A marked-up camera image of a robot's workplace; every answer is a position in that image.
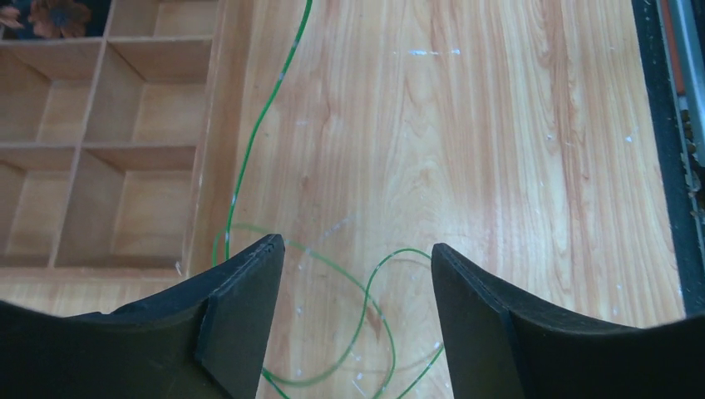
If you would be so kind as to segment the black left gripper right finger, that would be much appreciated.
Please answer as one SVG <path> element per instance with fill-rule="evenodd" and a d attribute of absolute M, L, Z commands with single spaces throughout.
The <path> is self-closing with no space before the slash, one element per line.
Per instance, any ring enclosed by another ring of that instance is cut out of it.
<path fill-rule="evenodd" d="M 704 316 L 650 328 L 585 316 L 519 288 L 448 244 L 431 275 L 457 398 L 701 398 Z"/>

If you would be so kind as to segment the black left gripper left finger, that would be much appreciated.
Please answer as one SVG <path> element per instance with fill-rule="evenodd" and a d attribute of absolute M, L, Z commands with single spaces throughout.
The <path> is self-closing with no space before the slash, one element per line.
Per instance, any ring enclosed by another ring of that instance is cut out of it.
<path fill-rule="evenodd" d="M 4 398 L 253 398 L 285 245 L 227 261 L 111 313 L 58 317 L 1 304 Z"/>

